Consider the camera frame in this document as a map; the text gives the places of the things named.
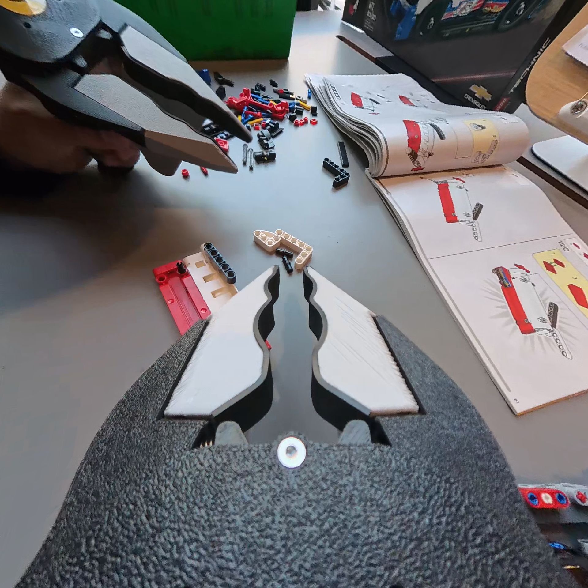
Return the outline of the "grey desk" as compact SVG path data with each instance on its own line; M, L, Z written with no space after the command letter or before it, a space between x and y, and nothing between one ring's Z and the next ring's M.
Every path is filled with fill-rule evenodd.
M97 431L179 338L152 269L211 241L245 286L275 261L256 228L292 231L312 266L385 316L468 395L521 482L587 483L587 395L514 416L364 174L364 152L320 112L287 125L274 164L236 175L141 159L95 164L40 199L1 204L1 587L55 521Z

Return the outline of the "toy brick race car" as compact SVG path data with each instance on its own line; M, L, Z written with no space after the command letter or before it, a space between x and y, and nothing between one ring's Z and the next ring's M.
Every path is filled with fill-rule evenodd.
M563 569L587 587L587 485L519 484L518 490Z

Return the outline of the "green plastic bin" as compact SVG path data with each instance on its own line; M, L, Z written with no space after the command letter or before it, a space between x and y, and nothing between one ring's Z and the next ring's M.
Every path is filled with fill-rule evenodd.
M188 61L287 59L296 1L120 1Z

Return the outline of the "open instruction booklet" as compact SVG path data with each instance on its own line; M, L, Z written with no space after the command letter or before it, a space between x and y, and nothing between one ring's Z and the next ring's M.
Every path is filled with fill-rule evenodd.
M512 114L445 104L403 74L305 81L364 150L366 174L512 411L587 392L587 245L508 166Z

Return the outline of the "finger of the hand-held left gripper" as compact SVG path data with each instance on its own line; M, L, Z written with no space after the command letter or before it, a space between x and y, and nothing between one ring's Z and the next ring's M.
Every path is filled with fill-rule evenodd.
M85 75L75 90L144 131L142 154L158 173L172 176L185 161L225 173L238 167L211 138L165 113L147 95L114 75Z
M122 66L142 89L181 103L245 142L252 134L220 100L186 59L155 30L125 25L119 32Z

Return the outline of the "pile of brick pieces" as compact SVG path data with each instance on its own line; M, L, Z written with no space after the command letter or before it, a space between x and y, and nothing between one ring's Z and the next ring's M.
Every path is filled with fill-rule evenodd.
M287 88L280 88L279 84L269 80L272 94L267 94L266 85L256 82L253 88L243 88L238 96L226 96L226 88L234 87L234 82L224 77L218 71L214 71L213 77L217 83L215 93L222 99L229 109L237 114L239 122L252 131L254 138L259 143L259 149L255 151L252 147L243 144L242 165L252 171L254 165L274 163L276 160L275 139L280 136L285 127L281 123L286 120L293 128L303 128L306 125L316 126L318 124L318 108L309 104L312 99L312 92L309 89L307 96L296 96ZM206 119L201 125L202 132L212 138L221 151L229 154L229 139L234 135L222 129L218 124ZM347 186L350 174L347 171L349 160L345 143L337 143L341 164L325 158L322 168L333 177L332 187L335 189Z

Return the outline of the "black straight five-hole beam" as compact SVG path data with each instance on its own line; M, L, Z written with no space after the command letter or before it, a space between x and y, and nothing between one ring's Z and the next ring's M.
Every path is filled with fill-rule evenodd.
M205 262L219 274L224 283L228 285L234 285L236 283L235 271L213 243L203 243L201 245L201 252Z

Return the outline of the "wooden document stand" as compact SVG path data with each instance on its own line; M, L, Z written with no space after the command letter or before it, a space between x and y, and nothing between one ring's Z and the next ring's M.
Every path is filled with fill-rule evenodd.
M587 6L563 29L533 66L526 102L533 115L561 136L533 144L534 173L587 207L587 66L563 45L587 26Z

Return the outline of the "printed instruction sheet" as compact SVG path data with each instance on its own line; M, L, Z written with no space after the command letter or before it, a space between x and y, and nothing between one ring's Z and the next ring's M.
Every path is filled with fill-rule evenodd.
M585 66L588 65L587 30L588 26L585 26L563 45L563 50L567 55Z

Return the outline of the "white angled brick beam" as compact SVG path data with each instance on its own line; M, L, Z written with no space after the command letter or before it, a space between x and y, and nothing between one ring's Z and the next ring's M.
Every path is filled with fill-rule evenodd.
M293 253L293 265L296 270L302 271L311 261L313 247L281 229L277 229L275 233L280 239L279 247Z

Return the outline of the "red and white brick panel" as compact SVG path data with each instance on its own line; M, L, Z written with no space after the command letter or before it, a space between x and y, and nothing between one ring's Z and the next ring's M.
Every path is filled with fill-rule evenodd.
M152 270L180 335L217 312L238 290L209 266L200 251Z

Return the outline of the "person's left hand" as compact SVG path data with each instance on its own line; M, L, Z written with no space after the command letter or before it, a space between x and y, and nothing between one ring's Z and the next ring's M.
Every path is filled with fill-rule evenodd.
M80 171L93 159L132 168L138 145L113 131L76 126L50 114L40 100L10 82L1 88L1 159L54 173Z

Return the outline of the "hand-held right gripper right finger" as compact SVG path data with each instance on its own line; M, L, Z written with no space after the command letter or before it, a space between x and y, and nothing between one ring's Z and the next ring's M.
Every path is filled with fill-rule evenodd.
M419 402L376 315L310 266L303 288L316 338L311 397L319 415L340 431L363 421L377 435L376 418L418 414Z

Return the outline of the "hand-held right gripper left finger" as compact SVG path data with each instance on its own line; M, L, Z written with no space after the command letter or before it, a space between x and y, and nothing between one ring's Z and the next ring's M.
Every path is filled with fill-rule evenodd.
M271 266L208 320L166 402L167 419L235 421L248 431L273 400L266 340L280 272Z

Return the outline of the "black toy set box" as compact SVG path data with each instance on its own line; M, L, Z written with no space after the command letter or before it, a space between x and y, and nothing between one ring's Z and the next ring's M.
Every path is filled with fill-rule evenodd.
M447 104L514 113L527 79L586 1L345 1L375 62Z

